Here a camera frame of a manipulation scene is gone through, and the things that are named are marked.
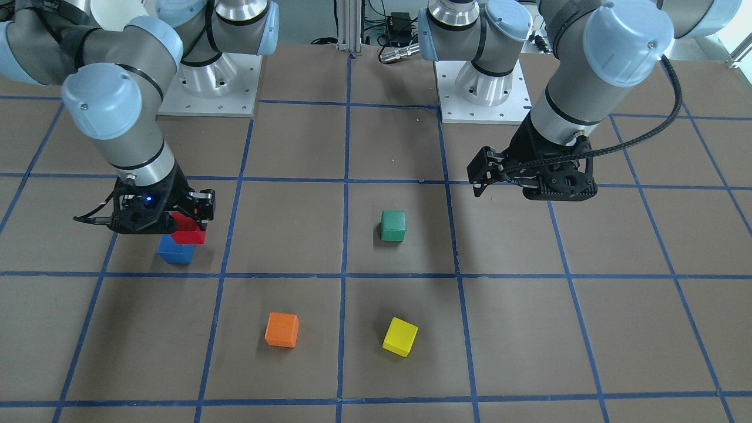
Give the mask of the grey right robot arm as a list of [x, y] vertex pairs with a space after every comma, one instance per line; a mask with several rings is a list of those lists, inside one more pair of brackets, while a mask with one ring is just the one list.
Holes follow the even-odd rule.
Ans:
[[110, 215], [75, 217], [120, 234], [172, 234], [182, 215], [204, 232], [216, 211], [212, 189], [188, 184], [157, 113], [175, 75], [214, 70], [226, 53], [274, 53], [280, 21], [273, 1], [158, 1], [119, 31], [92, 16], [89, 1], [16, 1], [2, 22], [2, 74], [61, 86], [78, 129], [115, 169]]

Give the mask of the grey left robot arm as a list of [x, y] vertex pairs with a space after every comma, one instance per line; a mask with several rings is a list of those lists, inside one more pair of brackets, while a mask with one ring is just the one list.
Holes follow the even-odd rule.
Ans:
[[[507, 182], [528, 200], [580, 202], [598, 191], [593, 159], [650, 139], [677, 117], [679, 78], [666, 57], [675, 39], [714, 34], [739, 1], [539, 1], [559, 66], [503, 152], [483, 147], [467, 167], [474, 195]], [[516, 1], [429, 1], [417, 15], [422, 58], [461, 60], [481, 81], [505, 80], [531, 28]], [[590, 134], [661, 63], [674, 105], [658, 127], [631, 141], [594, 150]]]

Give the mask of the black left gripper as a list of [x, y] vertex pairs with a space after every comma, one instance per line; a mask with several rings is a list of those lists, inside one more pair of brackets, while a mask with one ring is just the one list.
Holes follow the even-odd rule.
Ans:
[[[468, 181], [473, 184], [475, 197], [482, 196], [488, 185], [502, 182], [502, 171], [521, 163], [535, 160], [554, 159], [561, 156], [591, 152], [590, 139], [586, 136], [575, 138], [575, 144], [564, 146], [548, 142], [534, 128], [530, 117], [513, 135], [510, 145], [498, 153], [485, 146], [467, 165]], [[541, 166], [527, 166], [508, 172], [514, 184], [523, 187], [523, 195], [528, 200], [581, 202], [598, 193], [598, 185], [593, 177], [593, 159], [585, 159], [580, 167], [579, 160], [570, 160]]]

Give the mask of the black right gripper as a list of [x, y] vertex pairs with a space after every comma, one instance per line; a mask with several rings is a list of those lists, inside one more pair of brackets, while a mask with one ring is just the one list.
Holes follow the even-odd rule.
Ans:
[[214, 220], [217, 195], [213, 189], [195, 191], [179, 165], [156, 184], [137, 186], [118, 180], [113, 190], [110, 229], [120, 234], [172, 234], [179, 230], [178, 212], [206, 230]]

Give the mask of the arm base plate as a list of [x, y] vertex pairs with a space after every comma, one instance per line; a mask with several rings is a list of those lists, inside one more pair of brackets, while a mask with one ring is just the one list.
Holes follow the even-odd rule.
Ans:
[[224, 53], [204, 67], [180, 64], [159, 107], [160, 116], [250, 118], [263, 57]]
[[519, 63], [511, 74], [491, 77], [470, 62], [435, 62], [436, 86], [444, 123], [519, 125], [532, 109], [532, 97]]

